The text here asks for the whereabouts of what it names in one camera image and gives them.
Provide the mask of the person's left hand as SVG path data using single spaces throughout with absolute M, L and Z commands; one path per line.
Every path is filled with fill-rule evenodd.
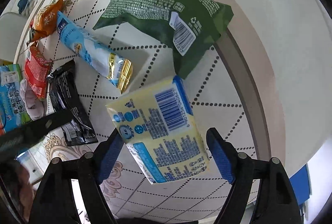
M 19 214 L 28 223 L 34 200 L 29 171 L 18 161 L 9 160 L 1 163 L 1 178 L 11 198 L 18 205 Z

